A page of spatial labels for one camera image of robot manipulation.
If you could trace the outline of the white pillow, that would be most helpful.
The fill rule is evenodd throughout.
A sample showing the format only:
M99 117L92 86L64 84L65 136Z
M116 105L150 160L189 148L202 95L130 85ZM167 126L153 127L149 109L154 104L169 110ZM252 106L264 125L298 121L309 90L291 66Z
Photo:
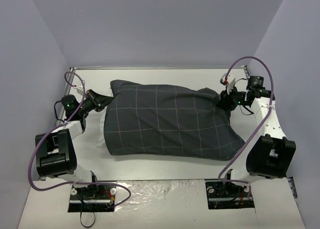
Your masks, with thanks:
M103 148L106 146L106 141L104 137L104 124L105 124L107 108L108 106L106 106L101 112L101 116L99 120L99 138L95 144L97 148Z

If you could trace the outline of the dark grey checked pillowcase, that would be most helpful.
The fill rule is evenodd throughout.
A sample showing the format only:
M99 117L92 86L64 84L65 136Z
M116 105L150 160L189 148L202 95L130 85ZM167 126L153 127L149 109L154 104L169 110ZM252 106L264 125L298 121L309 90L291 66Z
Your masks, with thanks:
M109 153L166 155L228 161L244 145L220 95L167 84L110 83L103 136Z

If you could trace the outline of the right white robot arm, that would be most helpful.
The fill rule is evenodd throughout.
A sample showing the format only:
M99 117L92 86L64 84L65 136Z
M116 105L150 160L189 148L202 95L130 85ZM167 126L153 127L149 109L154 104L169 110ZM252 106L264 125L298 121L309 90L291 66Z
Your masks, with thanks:
M250 76L245 91L236 88L236 78L225 73L220 83L225 86L220 94L219 106L234 110L249 107L256 120L256 129L243 147L218 174L222 191L229 196L240 186L264 179L282 179L296 151L296 143L289 140L282 130L276 112L272 90L263 86L262 76Z

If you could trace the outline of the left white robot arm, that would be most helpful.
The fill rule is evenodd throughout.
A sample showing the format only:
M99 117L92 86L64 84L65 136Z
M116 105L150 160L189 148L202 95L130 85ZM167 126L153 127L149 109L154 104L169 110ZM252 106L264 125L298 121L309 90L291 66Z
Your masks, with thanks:
M35 145L38 148L35 161L39 176L71 182L76 188L82 188L82 192L89 198L100 194L101 186L96 175L78 164L73 140L85 131L89 113L101 112L113 99L112 96L101 95L91 89L84 94L81 103L72 94L62 97L59 102L65 111L64 124L48 136L35 136Z

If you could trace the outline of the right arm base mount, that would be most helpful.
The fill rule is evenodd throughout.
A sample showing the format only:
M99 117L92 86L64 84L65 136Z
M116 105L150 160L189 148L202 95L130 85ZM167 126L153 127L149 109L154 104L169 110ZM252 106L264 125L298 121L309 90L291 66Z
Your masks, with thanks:
M207 206L209 210L249 209L254 208L253 200L243 186L219 180L205 181Z

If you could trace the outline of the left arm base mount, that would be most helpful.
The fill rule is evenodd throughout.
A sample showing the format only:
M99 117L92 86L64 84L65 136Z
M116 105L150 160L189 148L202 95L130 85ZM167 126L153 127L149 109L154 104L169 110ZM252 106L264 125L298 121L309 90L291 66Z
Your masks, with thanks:
M117 189L109 185L71 187L68 213L111 213L115 210Z

